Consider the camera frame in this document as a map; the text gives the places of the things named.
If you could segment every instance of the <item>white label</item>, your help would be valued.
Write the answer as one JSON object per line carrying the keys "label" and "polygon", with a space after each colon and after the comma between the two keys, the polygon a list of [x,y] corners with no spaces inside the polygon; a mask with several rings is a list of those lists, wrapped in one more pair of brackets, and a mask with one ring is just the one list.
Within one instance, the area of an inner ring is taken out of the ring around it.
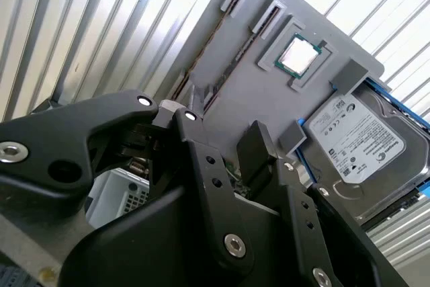
{"label": "white label", "polygon": [[309,128],[345,183],[362,183],[404,149],[403,139],[353,95],[331,99]]}

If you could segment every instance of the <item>hard disk drive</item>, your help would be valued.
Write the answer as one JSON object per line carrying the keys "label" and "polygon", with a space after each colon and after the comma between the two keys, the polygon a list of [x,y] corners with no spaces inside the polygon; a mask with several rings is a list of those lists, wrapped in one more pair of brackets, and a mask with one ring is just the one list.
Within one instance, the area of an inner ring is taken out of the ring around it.
{"label": "hard disk drive", "polygon": [[308,140],[301,149],[315,180],[359,224],[405,196],[414,197],[429,178],[427,131],[365,83],[349,97],[335,93],[304,129]]}

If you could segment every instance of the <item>metal screw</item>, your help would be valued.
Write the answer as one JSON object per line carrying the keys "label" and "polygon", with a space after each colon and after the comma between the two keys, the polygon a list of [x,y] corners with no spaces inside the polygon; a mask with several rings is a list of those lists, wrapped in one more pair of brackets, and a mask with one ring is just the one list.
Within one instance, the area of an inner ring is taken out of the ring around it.
{"label": "metal screw", "polygon": [[143,104],[144,106],[147,106],[147,107],[149,107],[150,105],[151,105],[151,101],[149,101],[147,98],[145,98],[145,97],[139,97],[138,98],[138,100],[139,100],[139,103],[140,104]]}
{"label": "metal screw", "polygon": [[321,194],[322,195],[324,195],[324,196],[329,196],[330,194],[329,194],[329,192],[325,189],[325,188],[319,188],[318,189],[320,192],[321,192]]}
{"label": "metal screw", "polygon": [[294,170],[294,167],[290,163],[284,163],[284,166],[287,167],[289,171]]}
{"label": "metal screw", "polygon": [[312,273],[314,275],[316,282],[318,282],[318,286],[320,286],[320,287],[331,287],[330,278],[327,276],[327,274],[322,269],[314,268],[312,270]]}
{"label": "metal screw", "polygon": [[28,156],[28,149],[23,144],[13,141],[0,142],[0,162],[17,163]]}
{"label": "metal screw", "polygon": [[195,120],[197,119],[196,116],[194,116],[191,112],[186,112],[185,113],[185,117],[187,117],[190,120]]}
{"label": "metal screw", "polygon": [[51,267],[43,268],[39,271],[39,281],[41,282],[55,282],[56,272]]}
{"label": "metal screw", "polygon": [[245,247],[242,239],[231,233],[226,235],[224,238],[224,246],[228,253],[236,258],[243,258],[247,252],[247,248]]}
{"label": "metal screw", "polygon": [[163,148],[163,146],[161,145],[159,140],[155,140],[154,145],[153,145],[153,149],[155,151],[160,151],[162,148]]}

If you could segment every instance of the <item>black plastic bracket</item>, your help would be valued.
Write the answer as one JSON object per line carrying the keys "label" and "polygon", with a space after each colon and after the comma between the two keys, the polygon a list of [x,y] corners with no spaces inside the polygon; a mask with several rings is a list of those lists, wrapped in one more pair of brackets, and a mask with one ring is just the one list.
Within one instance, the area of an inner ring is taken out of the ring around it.
{"label": "black plastic bracket", "polygon": [[[175,112],[173,124],[191,167],[189,178],[183,182],[197,193],[193,194],[197,196],[197,200],[193,201],[197,203],[194,208],[202,220],[209,253],[218,267],[217,270],[212,267],[207,272],[224,278],[229,276],[232,281],[240,280],[252,270],[254,255],[221,154],[208,145],[202,119],[195,113],[185,108],[179,109]],[[224,238],[228,234],[242,239],[246,247],[243,257],[234,257],[227,251]]]}
{"label": "black plastic bracket", "polygon": [[324,224],[335,274],[345,286],[408,286],[365,231],[323,186],[312,184],[308,195],[320,210],[318,215]]}
{"label": "black plastic bracket", "polygon": [[317,286],[313,270],[319,268],[331,286],[341,286],[335,279],[314,202],[304,193],[297,171],[284,159],[275,158],[267,127],[254,121],[237,147],[241,171],[245,170],[251,185],[251,198],[281,215],[290,238],[286,238],[288,251],[294,255],[288,264],[295,273],[291,280],[297,286]]}
{"label": "black plastic bracket", "polygon": [[4,207],[53,217],[77,212],[93,185],[94,161],[106,160],[111,137],[129,123],[151,123],[157,111],[151,98],[128,90],[0,124],[0,142],[18,142],[28,150],[20,162],[0,163]]}

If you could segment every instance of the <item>round hole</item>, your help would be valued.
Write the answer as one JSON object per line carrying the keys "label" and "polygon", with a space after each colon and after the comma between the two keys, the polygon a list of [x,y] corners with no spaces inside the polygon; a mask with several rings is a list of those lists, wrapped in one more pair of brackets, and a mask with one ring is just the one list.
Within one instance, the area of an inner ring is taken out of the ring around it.
{"label": "round hole", "polygon": [[222,186],[222,182],[218,178],[212,178],[212,184],[214,184],[217,188]]}
{"label": "round hole", "polygon": [[130,190],[130,191],[137,191],[137,184],[136,183],[130,183],[130,184],[128,184],[128,189]]}
{"label": "round hole", "polygon": [[314,228],[314,224],[312,222],[306,221],[306,225],[308,226],[308,228],[310,228],[311,230]]}
{"label": "round hole", "polygon": [[81,175],[81,168],[71,161],[55,161],[48,167],[49,176],[61,183],[73,183]]}
{"label": "round hole", "polygon": [[206,160],[209,164],[215,164],[215,159],[213,159],[211,156],[206,156]]}

